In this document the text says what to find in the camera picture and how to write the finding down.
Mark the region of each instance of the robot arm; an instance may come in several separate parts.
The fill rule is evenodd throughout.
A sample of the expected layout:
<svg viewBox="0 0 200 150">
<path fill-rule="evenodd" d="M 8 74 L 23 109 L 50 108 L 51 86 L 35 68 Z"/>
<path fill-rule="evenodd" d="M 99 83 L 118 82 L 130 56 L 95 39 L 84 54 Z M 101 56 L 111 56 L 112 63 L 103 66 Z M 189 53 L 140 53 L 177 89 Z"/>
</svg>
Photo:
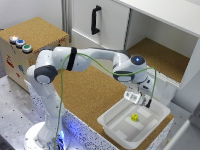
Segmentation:
<svg viewBox="0 0 200 150">
<path fill-rule="evenodd" d="M 61 69 L 63 61 L 66 56 L 71 54 L 73 48 L 69 47 L 56 47 L 52 50 L 43 50 L 40 52 L 36 66 L 34 77 L 35 80 L 41 84 L 51 83 L 58 70 Z M 107 49 L 88 48 L 84 50 L 77 50 L 77 53 L 86 54 L 94 59 L 106 59 L 113 62 L 113 72 L 117 74 L 128 74 L 146 68 L 146 62 L 141 56 L 131 57 L 126 51 L 114 51 Z M 69 58 L 65 61 L 64 68 L 68 68 Z M 92 62 L 92 59 L 76 55 L 73 62 L 73 71 L 84 71 Z M 151 92 L 153 88 L 153 79 L 147 75 L 147 71 L 142 71 L 135 75 L 130 76 L 117 76 L 113 77 L 119 82 L 132 81 L 138 83 L 140 88 Z"/>
</svg>

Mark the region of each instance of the open shelf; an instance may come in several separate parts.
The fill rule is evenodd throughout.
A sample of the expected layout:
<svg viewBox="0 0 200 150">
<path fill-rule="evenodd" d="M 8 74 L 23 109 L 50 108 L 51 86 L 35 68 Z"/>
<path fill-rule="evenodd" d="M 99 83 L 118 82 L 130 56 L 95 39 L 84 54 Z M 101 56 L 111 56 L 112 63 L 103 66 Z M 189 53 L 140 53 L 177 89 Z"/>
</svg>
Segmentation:
<svg viewBox="0 0 200 150">
<path fill-rule="evenodd" d="M 183 56 L 159 43 L 145 38 L 128 49 L 131 55 L 141 55 L 147 65 L 156 67 L 166 76 L 181 82 L 190 58 Z"/>
</svg>

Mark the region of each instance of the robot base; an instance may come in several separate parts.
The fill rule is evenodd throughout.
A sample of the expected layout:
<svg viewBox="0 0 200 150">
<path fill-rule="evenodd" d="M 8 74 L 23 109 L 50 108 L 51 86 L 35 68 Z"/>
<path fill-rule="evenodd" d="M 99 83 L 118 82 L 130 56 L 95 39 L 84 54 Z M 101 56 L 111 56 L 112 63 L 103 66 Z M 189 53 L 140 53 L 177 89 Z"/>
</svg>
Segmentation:
<svg viewBox="0 0 200 150">
<path fill-rule="evenodd" d="M 24 138 L 24 149 L 25 150 L 49 150 L 49 148 L 41 148 L 39 147 L 36 142 L 35 142 L 35 137 L 37 136 L 38 132 L 40 131 L 40 129 L 43 127 L 44 122 L 38 123 L 34 126 L 32 126 L 25 135 Z M 70 143 L 70 139 L 69 137 L 65 137 L 65 149 L 67 149 L 67 147 L 69 146 Z"/>
</svg>

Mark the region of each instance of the yellow object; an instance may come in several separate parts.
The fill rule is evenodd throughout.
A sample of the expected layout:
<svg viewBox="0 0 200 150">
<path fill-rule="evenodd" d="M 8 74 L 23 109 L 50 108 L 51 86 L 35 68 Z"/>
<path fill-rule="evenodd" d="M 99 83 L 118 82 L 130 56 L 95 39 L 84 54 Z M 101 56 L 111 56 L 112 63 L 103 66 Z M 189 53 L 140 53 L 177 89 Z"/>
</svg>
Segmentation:
<svg viewBox="0 0 200 150">
<path fill-rule="evenodd" d="M 138 115 L 137 114 L 133 114 L 132 116 L 131 116 L 131 120 L 133 120 L 133 121 L 137 121 L 138 120 Z"/>
</svg>

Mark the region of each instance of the white robotic arm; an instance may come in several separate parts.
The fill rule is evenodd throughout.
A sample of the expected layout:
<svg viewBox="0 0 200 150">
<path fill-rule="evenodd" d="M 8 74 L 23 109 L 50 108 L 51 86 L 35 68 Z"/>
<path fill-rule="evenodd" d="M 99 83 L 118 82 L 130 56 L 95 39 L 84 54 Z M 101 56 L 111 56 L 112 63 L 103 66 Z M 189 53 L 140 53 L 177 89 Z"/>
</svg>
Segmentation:
<svg viewBox="0 0 200 150">
<path fill-rule="evenodd" d="M 56 135 L 58 113 L 60 105 L 60 97 L 58 96 L 52 81 L 58 74 L 58 70 L 62 68 L 63 61 L 66 56 L 70 55 L 64 63 L 64 68 L 73 71 L 86 70 L 92 59 L 106 59 L 113 62 L 113 72 L 116 74 L 129 74 L 145 69 L 146 62 L 141 56 L 131 57 L 127 51 L 114 51 L 107 49 L 88 48 L 77 50 L 69 47 L 56 47 L 55 49 L 46 48 L 42 50 L 37 58 L 36 65 L 29 67 L 27 75 L 29 82 L 35 89 L 36 93 L 41 96 L 43 104 L 46 107 L 45 124 L 35 137 L 36 144 L 42 149 L 52 149 L 49 143 L 53 142 Z M 147 75 L 144 70 L 135 75 L 123 76 L 113 75 L 119 82 L 137 83 L 139 87 L 147 92 L 153 89 L 154 79 Z M 61 107 L 61 117 L 65 113 L 64 105 Z M 63 130 L 62 119 L 60 120 L 59 135 Z"/>
</svg>

